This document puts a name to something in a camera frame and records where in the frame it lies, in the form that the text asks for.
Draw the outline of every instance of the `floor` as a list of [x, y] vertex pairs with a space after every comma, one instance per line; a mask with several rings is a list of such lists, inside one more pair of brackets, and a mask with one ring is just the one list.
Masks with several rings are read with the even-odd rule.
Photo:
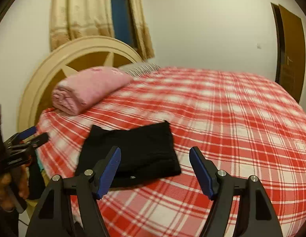
[[[24, 223], [29, 224], [29, 217], [26, 211], [19, 215], [19, 219]], [[19, 237], [25, 237], [27, 232], [27, 226], [19, 221], [18, 228], [19, 228]]]

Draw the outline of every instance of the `wooden headboard panel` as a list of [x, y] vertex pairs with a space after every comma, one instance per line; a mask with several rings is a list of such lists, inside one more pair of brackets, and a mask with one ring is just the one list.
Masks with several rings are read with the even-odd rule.
[[41, 112], [52, 107], [51, 92], [65, 77], [90, 67], [136, 62], [142, 59], [134, 49], [110, 37], [83, 37], [60, 46], [35, 70], [26, 86], [19, 107], [18, 131], [35, 125]]

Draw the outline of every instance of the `pink blanket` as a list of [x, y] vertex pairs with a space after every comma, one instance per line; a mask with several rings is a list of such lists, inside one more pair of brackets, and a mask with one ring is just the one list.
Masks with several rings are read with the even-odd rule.
[[132, 76], [115, 68], [82, 70], [56, 85], [52, 91], [52, 103], [68, 114], [78, 115], [132, 79]]

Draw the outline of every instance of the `beige curtain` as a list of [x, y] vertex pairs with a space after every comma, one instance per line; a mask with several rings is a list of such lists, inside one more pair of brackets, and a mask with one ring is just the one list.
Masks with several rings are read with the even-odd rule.
[[69, 0], [68, 23], [71, 39], [92, 35], [115, 36], [111, 0]]
[[138, 41], [138, 53], [146, 60], [154, 57], [149, 28], [145, 22], [141, 0], [130, 0], [133, 21]]
[[50, 48], [54, 50], [69, 40], [67, 0], [52, 0], [50, 15]]

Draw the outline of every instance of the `bedspread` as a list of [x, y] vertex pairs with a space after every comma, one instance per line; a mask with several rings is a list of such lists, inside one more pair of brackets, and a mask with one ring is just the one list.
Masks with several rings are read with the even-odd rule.
[[[50, 141], [39, 156], [48, 176], [71, 177], [93, 124], [131, 129], [162, 120], [170, 122], [182, 174], [105, 195], [99, 207], [111, 237], [199, 235], [212, 202], [190, 165], [193, 146], [233, 176], [257, 175], [283, 235], [299, 230], [306, 219], [306, 114], [282, 87], [254, 74], [164, 68], [78, 116], [48, 109], [37, 127]], [[238, 202], [234, 197], [227, 237]], [[78, 214], [77, 201], [72, 203]]]

